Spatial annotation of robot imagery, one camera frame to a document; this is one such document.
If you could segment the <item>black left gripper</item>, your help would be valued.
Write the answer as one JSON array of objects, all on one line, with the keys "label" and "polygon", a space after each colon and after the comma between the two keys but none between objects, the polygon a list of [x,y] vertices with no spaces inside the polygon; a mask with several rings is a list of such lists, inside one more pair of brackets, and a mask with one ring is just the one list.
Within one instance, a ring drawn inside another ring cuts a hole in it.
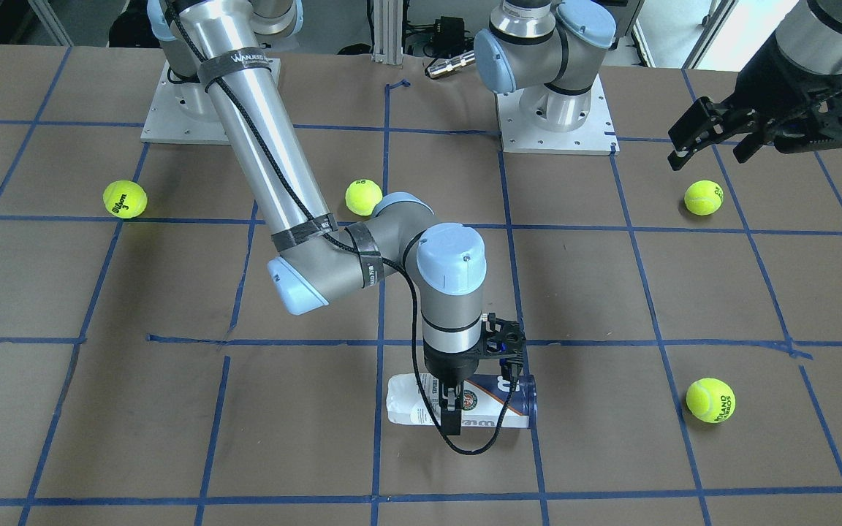
[{"label": "black left gripper", "polygon": [[797,102],[802,81],[842,80],[842,74],[819,75],[793,64],[775,40],[762,44],[736,77],[732,103],[715,103],[700,97],[670,127],[674,152],[670,167],[681,170],[695,153],[719,144],[735,134],[748,133],[734,147],[739,164],[745,164],[763,147],[775,146],[779,125],[775,118]]}]

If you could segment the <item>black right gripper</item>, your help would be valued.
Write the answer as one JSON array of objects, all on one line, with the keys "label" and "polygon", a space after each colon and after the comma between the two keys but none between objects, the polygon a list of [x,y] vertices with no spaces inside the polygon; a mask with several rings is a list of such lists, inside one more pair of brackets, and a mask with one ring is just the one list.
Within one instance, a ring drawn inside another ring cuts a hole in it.
[{"label": "black right gripper", "polygon": [[[445,436],[461,433],[463,416],[463,382],[477,371],[484,343],[478,340],[471,348],[457,353],[438,350],[424,340],[425,369],[441,384],[440,432]],[[508,392],[519,392],[522,362],[502,363],[502,380]]]}]

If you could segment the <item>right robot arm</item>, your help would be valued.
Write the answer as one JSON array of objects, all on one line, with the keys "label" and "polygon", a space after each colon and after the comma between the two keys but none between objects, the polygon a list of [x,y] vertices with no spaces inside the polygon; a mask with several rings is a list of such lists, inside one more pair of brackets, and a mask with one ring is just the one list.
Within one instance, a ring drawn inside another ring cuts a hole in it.
[{"label": "right robot arm", "polygon": [[414,296],[425,373],[417,392],[393,379],[392,422],[533,427],[534,379],[523,373],[526,337],[515,321],[482,312],[487,250],[480,233],[441,222],[412,194],[395,192],[370,217],[339,229],[295,134],[274,61],[255,36],[251,1],[151,1],[151,32],[172,73],[213,107],[263,213],[277,257],[268,273],[291,314],[304,314],[400,273]]}]

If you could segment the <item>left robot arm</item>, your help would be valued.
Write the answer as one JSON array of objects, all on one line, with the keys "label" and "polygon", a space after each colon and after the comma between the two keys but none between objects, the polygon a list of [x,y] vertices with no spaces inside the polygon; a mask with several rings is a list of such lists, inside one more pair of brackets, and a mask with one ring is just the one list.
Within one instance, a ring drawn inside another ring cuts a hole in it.
[{"label": "left robot arm", "polygon": [[502,1],[472,56],[543,148],[602,116],[599,69],[629,29],[646,66],[736,74],[728,96],[699,97],[670,127],[672,169],[729,139],[739,163],[766,146],[842,148],[842,1]]}]

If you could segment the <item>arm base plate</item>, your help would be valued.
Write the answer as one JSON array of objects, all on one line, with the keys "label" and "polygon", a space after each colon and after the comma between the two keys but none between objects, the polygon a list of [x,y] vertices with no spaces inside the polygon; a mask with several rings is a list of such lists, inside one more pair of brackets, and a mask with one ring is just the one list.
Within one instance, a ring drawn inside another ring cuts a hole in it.
[{"label": "arm base plate", "polygon": [[278,83],[281,61],[260,47],[243,47],[201,62],[195,81],[174,83],[164,75],[155,90],[141,140],[150,143],[230,145],[230,137],[206,92],[215,80],[243,69],[267,69]]},{"label": "arm base plate", "polygon": [[505,153],[591,154],[621,152],[599,77],[591,90],[566,96],[536,85],[498,94],[496,110]]}]

